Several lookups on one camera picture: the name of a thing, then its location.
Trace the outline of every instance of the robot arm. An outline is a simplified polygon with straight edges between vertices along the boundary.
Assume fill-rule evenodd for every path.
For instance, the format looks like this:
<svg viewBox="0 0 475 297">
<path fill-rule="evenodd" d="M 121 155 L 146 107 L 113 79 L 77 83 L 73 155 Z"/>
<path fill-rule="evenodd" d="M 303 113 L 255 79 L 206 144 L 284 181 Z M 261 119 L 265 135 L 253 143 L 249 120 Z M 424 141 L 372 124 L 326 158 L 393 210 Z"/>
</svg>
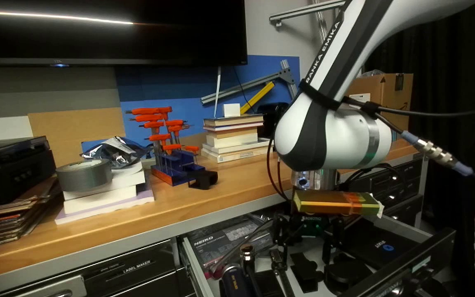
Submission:
<svg viewBox="0 0 475 297">
<path fill-rule="evenodd" d="M 405 28 L 454 14 L 475 0 L 348 0 L 305 82 L 341 101 L 373 50 Z M 390 128 L 358 109 L 327 109 L 300 92 L 280 119 L 275 144 L 294 171 L 371 167 L 391 145 Z"/>
</svg>

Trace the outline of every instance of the velcro strap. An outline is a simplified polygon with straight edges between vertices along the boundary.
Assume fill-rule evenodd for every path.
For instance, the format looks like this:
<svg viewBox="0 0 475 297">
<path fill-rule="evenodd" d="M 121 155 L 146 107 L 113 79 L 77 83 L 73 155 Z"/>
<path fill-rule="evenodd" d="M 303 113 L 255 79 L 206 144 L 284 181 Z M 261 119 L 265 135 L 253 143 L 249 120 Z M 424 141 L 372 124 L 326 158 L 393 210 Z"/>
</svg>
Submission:
<svg viewBox="0 0 475 297">
<path fill-rule="evenodd" d="M 381 107 L 380 104 L 368 101 L 368 102 L 364 103 L 364 105 L 362 105 L 362 107 L 360 107 L 360 109 L 363 112 L 367 113 L 368 116 L 373 118 L 373 120 L 376 120 L 377 117 L 375 116 L 375 113 L 379 112 L 379 107 Z"/>
<path fill-rule="evenodd" d="M 335 101 L 328 96 L 322 94 L 318 90 L 315 90 L 309 83 L 306 83 L 304 80 L 300 82 L 300 90 L 305 93 L 311 100 L 316 101 L 316 103 L 336 111 L 340 107 L 341 102 Z"/>
</svg>

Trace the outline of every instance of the black curtain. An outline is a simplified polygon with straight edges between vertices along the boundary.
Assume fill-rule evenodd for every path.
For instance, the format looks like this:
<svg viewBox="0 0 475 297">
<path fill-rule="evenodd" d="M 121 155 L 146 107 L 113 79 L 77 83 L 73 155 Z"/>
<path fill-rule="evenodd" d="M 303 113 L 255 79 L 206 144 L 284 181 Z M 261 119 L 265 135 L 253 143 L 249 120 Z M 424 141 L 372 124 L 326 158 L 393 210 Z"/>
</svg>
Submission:
<svg viewBox="0 0 475 297">
<path fill-rule="evenodd" d="M 475 5 L 399 32 L 373 52 L 364 68 L 414 73 L 413 111 L 475 109 Z M 409 131 L 432 140 L 475 170 L 475 117 L 410 117 Z M 463 290 L 475 288 L 475 179 L 430 162 L 425 195 L 437 226 L 456 230 L 452 267 Z"/>
</svg>

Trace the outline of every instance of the yellow bar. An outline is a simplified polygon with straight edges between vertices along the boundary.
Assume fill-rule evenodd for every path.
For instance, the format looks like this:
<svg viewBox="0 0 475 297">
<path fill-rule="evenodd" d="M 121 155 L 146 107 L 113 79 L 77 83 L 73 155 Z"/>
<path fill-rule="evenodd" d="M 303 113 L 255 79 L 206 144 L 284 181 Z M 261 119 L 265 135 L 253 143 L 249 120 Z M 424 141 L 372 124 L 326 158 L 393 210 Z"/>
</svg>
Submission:
<svg viewBox="0 0 475 297">
<path fill-rule="evenodd" d="M 272 81 L 269 81 L 266 86 L 263 87 L 257 94 L 254 95 L 249 100 L 249 103 L 245 103 L 240 109 L 240 113 L 244 115 L 256 102 L 258 102 L 265 94 L 267 94 L 270 90 L 274 88 L 274 83 Z"/>
</svg>

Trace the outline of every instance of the cable connector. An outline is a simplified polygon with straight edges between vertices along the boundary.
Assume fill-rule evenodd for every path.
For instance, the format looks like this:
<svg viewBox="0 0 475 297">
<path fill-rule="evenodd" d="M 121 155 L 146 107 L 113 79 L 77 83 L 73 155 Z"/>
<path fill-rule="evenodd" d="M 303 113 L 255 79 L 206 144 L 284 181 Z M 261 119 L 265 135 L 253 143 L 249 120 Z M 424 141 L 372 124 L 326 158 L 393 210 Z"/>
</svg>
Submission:
<svg viewBox="0 0 475 297">
<path fill-rule="evenodd" d="M 471 167 L 459 162 L 452 154 L 438 147 L 431 141 L 427 141 L 416 137 L 408 131 L 404 131 L 401 137 L 411 143 L 419 152 L 423 153 L 428 158 L 435 160 L 435 162 L 443 165 L 444 167 L 454 169 L 464 177 L 468 177 L 474 173 Z"/>
</svg>

